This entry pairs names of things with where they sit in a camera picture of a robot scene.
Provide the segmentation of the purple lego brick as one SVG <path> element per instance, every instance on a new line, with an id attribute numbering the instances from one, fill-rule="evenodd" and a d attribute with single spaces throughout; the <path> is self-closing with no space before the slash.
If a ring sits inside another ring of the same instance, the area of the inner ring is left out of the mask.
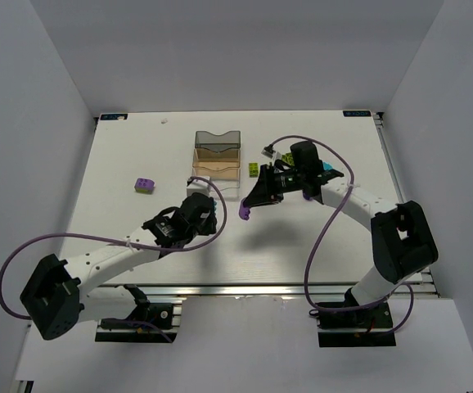
<path id="1" fill-rule="evenodd" d="M 245 206 L 243 203 L 240 204 L 238 215 L 242 220 L 249 220 L 250 219 L 250 207 Z"/>

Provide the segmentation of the purple and green lego stack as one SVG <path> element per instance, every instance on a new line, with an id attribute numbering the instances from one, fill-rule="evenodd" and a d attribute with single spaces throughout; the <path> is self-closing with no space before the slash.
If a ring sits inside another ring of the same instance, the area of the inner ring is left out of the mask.
<path id="1" fill-rule="evenodd" d="M 138 178 L 134 184 L 134 190 L 138 193 L 152 194 L 155 189 L 155 182 L 149 178 Z"/>

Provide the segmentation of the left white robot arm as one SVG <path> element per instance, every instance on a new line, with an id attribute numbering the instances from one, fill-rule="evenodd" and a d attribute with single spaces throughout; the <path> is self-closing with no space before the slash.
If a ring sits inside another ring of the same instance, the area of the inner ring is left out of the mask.
<path id="1" fill-rule="evenodd" d="M 216 225 L 214 199 L 195 192 L 179 207 L 162 210 L 146 221 L 120 245 L 108 244 L 66 260 L 54 254 L 43 257 L 20 301 L 46 341 L 90 320 L 103 319 L 114 328 L 136 328 L 146 323 L 169 328 L 170 312 L 151 305 L 136 285 L 106 291 L 102 284 L 183 249 L 195 237 L 215 234 Z"/>

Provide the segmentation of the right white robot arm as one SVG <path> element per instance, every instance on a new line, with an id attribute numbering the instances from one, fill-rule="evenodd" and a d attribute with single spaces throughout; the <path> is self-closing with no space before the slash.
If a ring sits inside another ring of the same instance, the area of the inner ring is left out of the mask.
<path id="1" fill-rule="evenodd" d="M 274 145 L 262 153 L 270 163 L 259 167 L 250 193 L 241 200 L 239 216 L 252 209 L 281 203 L 290 192 L 301 192 L 307 201 L 332 208 L 318 239 L 322 240 L 339 214 L 344 214 L 371 234 L 373 266 L 345 294 L 338 312 L 352 314 L 377 307 L 409 277 L 432 265 L 439 252 L 422 207 L 415 201 L 395 203 L 359 187 L 349 165 L 345 173 L 320 159 L 321 143 L 297 137 L 291 145 L 291 162 L 285 162 Z"/>

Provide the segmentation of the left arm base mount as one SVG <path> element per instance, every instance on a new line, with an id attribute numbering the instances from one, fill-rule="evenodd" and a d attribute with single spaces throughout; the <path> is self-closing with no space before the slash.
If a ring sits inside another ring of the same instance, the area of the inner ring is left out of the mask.
<path id="1" fill-rule="evenodd" d="M 101 319 L 97 325 L 95 342 L 171 344 L 178 334 L 174 322 L 176 306 L 169 302 L 153 302 L 136 285 L 123 285 L 133 301 L 125 317 Z"/>

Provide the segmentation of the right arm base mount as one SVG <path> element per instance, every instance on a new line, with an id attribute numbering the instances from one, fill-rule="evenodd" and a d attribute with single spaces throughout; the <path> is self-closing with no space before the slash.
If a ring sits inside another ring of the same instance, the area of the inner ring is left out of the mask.
<path id="1" fill-rule="evenodd" d="M 321 348 L 396 346 L 393 318 L 386 300 L 379 300 L 372 307 L 344 311 L 358 306 L 348 290 L 342 301 L 311 301 L 311 305 L 309 316 L 317 320 Z"/>

